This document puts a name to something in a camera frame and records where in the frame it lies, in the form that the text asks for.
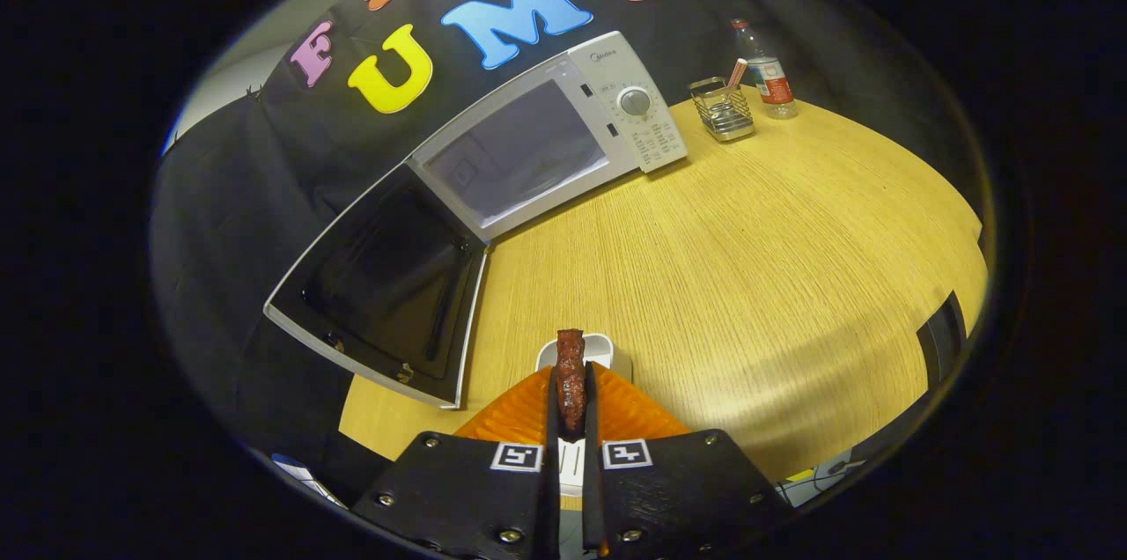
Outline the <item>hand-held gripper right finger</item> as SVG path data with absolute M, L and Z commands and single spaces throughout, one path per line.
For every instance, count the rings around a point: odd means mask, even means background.
M 583 544 L 600 559 L 733 559 L 792 504 L 722 429 L 609 438 L 609 370 L 586 367 Z

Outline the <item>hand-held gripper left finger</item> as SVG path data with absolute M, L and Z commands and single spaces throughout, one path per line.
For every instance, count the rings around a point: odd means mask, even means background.
M 420 432 L 353 505 L 431 559 L 556 559 L 556 381 L 540 368 L 455 434 Z

